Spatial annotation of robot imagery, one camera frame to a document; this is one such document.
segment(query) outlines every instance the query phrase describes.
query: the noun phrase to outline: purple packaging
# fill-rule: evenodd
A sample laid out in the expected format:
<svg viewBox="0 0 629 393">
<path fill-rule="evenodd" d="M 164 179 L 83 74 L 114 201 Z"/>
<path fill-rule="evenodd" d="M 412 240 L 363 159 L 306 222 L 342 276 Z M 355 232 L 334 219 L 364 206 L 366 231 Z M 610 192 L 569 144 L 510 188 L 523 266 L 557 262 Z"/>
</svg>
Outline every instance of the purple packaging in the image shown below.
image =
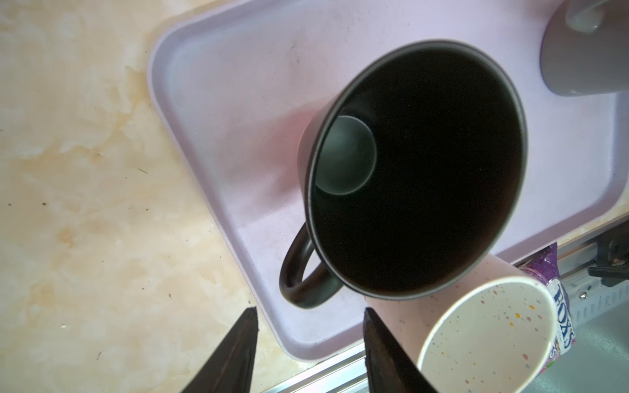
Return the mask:
<svg viewBox="0 0 629 393">
<path fill-rule="evenodd" d="M 570 300 L 568 300 L 564 286 L 559 280 L 557 244 L 553 243 L 538 252 L 530 262 L 520 267 L 520 270 L 546 285 L 546 289 L 555 299 L 555 305 L 557 306 L 557 321 L 559 323 L 557 324 L 555 345 L 548 355 L 548 360 L 540 372 L 541 374 L 552 366 L 561 355 L 568 352 L 572 344 L 576 342 L 572 317 L 570 316 Z"/>
</svg>

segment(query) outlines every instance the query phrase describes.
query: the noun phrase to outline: gray surface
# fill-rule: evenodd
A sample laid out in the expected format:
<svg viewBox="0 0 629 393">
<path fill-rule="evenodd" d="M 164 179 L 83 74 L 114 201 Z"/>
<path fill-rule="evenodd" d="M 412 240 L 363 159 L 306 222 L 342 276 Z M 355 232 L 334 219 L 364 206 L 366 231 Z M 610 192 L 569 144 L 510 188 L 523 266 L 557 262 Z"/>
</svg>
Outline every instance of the gray surface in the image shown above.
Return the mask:
<svg viewBox="0 0 629 393">
<path fill-rule="evenodd" d="M 576 330 L 570 352 L 524 393 L 614 393 L 629 391 L 629 302 Z"/>
</svg>

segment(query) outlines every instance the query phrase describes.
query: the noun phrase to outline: marble countertop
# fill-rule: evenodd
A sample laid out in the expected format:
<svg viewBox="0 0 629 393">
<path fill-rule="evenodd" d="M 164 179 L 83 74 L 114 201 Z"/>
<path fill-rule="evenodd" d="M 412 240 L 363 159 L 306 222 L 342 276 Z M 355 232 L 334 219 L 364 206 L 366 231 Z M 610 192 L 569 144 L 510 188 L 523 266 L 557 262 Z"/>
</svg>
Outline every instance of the marble countertop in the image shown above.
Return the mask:
<svg viewBox="0 0 629 393">
<path fill-rule="evenodd" d="M 155 112 L 145 69 L 226 1 L 0 3 L 0 390 L 178 392 L 247 283 Z M 629 212 L 629 192 L 565 242 Z M 260 314 L 252 392 L 312 366 Z"/>
</svg>

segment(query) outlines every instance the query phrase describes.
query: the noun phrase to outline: speckled paper cup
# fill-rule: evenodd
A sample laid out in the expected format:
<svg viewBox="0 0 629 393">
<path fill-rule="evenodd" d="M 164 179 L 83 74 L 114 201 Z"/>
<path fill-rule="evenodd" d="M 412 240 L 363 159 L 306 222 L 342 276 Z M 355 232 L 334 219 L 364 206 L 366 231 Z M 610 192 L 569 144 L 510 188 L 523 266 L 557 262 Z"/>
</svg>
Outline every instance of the speckled paper cup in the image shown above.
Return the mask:
<svg viewBox="0 0 629 393">
<path fill-rule="evenodd" d="M 430 296 L 365 299 L 440 392 L 520 392 L 554 342 L 544 285 L 493 255 Z"/>
</svg>

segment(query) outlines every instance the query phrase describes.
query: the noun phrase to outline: stain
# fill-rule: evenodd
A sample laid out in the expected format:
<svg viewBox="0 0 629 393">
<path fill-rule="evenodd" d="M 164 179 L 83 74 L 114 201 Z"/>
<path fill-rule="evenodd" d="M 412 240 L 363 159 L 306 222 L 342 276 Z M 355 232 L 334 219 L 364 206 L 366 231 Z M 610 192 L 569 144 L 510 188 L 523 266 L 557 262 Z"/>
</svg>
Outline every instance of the stain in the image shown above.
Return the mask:
<svg viewBox="0 0 629 393">
<path fill-rule="evenodd" d="M 66 225 L 64 226 L 58 233 L 57 239 L 63 244 L 67 245 L 69 248 L 74 247 L 74 238 L 76 237 L 76 232 L 73 227 Z"/>
</svg>

